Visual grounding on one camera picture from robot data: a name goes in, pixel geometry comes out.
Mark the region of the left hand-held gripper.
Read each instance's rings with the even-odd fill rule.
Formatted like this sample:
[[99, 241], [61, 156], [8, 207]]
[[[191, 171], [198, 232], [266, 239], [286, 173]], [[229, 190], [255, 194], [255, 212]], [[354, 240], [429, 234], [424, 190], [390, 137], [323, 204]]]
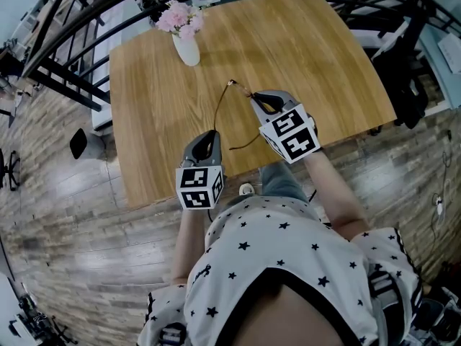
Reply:
[[209, 130], [194, 138], [176, 169], [176, 193], [185, 210], [213, 209], [224, 188], [220, 134]]

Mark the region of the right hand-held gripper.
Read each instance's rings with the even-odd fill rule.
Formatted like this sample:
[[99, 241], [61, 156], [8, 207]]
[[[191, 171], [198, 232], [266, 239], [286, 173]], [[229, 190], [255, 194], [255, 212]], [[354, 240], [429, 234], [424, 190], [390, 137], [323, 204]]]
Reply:
[[251, 105], [263, 124], [259, 127], [260, 134], [289, 164], [320, 150], [313, 118], [289, 92], [254, 92]]

